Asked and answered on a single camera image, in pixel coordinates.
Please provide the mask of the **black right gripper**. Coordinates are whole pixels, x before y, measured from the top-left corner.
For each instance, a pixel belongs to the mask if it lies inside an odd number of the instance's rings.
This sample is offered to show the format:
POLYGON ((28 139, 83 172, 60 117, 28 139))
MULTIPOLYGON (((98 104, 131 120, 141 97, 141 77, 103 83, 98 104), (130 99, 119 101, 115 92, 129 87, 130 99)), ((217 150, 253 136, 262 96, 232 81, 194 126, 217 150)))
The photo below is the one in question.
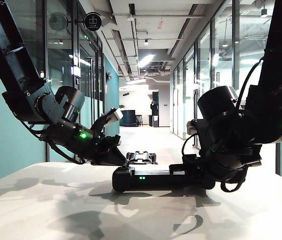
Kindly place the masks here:
POLYGON ((223 166, 218 162, 220 154, 211 149, 201 149, 200 157, 196 154, 185 154, 182 163, 169 165, 169 174, 184 171, 185 184, 203 189, 213 189, 216 182, 223 181, 223 166), (202 174, 194 174, 201 167, 202 174))

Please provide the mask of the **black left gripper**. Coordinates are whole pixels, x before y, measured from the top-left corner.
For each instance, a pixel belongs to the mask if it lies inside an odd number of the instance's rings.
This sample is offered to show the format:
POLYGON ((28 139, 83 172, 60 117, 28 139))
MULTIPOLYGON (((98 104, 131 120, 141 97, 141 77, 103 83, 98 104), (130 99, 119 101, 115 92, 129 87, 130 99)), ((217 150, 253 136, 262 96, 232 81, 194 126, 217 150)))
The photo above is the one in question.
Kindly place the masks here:
POLYGON ((103 136, 94 137, 88 144, 88 161, 93 166, 123 166, 126 157, 117 148, 121 144, 121 137, 103 136))

